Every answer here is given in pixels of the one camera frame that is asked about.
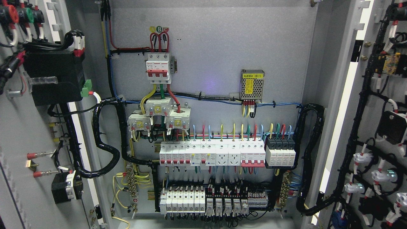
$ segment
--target circuit breaker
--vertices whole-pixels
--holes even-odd
[[[129,131],[149,131],[151,130],[150,118],[142,114],[141,110],[135,110],[127,121]]]
[[[147,79],[151,84],[170,84],[176,70],[171,53],[150,53],[146,61]]]
[[[147,116],[162,115],[168,116],[170,114],[171,98],[165,97],[164,99],[149,99],[146,102]]]

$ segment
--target blue wire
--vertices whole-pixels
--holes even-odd
[[[194,141],[196,140],[196,135],[197,134],[195,134],[195,125],[192,125],[192,127],[194,128]]]
[[[211,137],[211,135],[210,135],[210,125],[208,125],[208,131],[209,131],[209,140],[208,141],[210,141],[210,137]]]
[[[289,131],[289,134],[288,134],[288,139],[291,139],[291,131],[293,130],[293,127],[290,125],[290,131]]]

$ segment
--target green wire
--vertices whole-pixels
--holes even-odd
[[[276,126],[276,138],[278,138],[279,133],[280,133],[280,124],[277,123],[277,126]]]
[[[250,140],[250,125],[247,125],[246,134],[247,134],[247,140]]]
[[[164,88],[163,88],[162,84],[160,84],[160,93],[161,93],[161,99],[165,99]]]

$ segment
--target white connector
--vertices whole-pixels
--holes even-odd
[[[397,180],[397,174],[393,170],[379,172],[375,170],[372,172],[372,178],[374,181],[383,182],[383,181],[390,181],[395,182]]]
[[[357,184],[346,184],[345,191],[347,193],[363,193],[365,191],[365,187],[361,183]]]
[[[400,205],[407,207],[407,193],[405,192],[400,192],[397,193],[397,199],[396,199],[397,203],[399,203]]]
[[[353,155],[353,160],[356,163],[370,163],[373,158],[373,155],[371,153],[364,153],[363,155],[361,153],[356,153]]]

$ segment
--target green terminal connector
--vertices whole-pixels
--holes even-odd
[[[83,88],[82,88],[82,91],[81,91],[81,96],[82,97],[88,97],[90,90],[92,90],[92,80],[87,79],[85,81],[85,84],[83,85]]]

